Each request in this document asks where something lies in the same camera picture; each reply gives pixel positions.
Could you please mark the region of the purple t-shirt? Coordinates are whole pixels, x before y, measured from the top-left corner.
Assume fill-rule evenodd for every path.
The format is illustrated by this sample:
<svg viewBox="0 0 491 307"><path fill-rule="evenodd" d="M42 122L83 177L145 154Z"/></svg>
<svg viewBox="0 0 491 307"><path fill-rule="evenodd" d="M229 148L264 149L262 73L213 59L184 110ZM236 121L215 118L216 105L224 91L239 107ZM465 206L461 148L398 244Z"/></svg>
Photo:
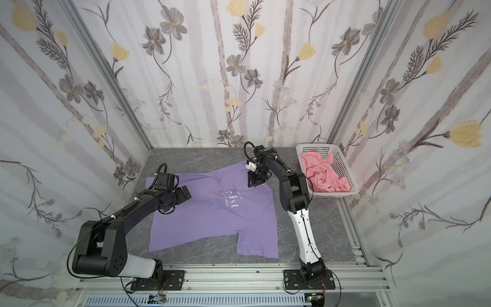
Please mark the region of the purple t-shirt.
<svg viewBox="0 0 491 307"><path fill-rule="evenodd" d="M237 235L237 254L279 257L274 192L266 184L248 186L245 162L209 173L181 173L179 177L191 199L169 215L154 215L150 252Z"/></svg>

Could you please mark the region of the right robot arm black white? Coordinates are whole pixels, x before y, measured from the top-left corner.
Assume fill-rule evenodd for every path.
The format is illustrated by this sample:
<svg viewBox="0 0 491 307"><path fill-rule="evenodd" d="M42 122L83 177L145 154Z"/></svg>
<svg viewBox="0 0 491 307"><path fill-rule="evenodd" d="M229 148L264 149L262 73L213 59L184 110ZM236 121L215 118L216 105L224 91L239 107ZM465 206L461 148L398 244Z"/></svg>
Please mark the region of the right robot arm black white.
<svg viewBox="0 0 491 307"><path fill-rule="evenodd" d="M288 212L299 243L300 278L305 286L312 287L327 276L327 267L318 251L309 218L308 179L303 173L292 171L278 156L274 148L256 146L247 141L243 147L248 169L248 186L257 187L272 175L279 180L282 208Z"/></svg>

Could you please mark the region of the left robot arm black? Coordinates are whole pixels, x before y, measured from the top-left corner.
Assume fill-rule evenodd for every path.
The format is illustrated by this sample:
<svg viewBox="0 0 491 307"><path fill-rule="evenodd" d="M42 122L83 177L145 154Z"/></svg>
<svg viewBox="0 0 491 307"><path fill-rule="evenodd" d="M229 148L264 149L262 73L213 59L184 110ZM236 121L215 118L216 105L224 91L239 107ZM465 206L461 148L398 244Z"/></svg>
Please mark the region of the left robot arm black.
<svg viewBox="0 0 491 307"><path fill-rule="evenodd" d="M158 212L174 213L176 207L191 199L186 186L179 186L179 176L159 165L152 183L134 200L116 213L98 221L85 222L75 246L69 252L67 269L77 278L135 278L144 281L166 279L162 262L131 255L127 234L147 216Z"/></svg>

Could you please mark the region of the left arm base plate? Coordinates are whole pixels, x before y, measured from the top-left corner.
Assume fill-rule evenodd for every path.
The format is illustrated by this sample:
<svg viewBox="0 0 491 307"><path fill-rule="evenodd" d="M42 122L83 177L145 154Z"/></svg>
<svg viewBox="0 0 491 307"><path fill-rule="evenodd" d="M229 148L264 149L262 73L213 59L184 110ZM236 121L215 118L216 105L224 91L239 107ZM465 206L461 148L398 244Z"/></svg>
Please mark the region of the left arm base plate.
<svg viewBox="0 0 491 307"><path fill-rule="evenodd" d="M164 270L156 272L151 278L135 278L130 284L130 291L179 291L184 281L184 270Z"/></svg>

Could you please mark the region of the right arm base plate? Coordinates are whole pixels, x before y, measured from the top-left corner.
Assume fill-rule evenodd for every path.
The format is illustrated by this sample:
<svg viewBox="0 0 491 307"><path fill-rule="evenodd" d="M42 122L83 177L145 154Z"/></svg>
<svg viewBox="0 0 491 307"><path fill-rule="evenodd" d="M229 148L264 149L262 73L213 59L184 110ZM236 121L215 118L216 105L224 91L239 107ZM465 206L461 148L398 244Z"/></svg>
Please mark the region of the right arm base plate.
<svg viewBox="0 0 491 307"><path fill-rule="evenodd" d="M283 285L286 290L334 290L336 289L335 279L330 270L327 270L322 277L303 276L299 269L283 271Z"/></svg>

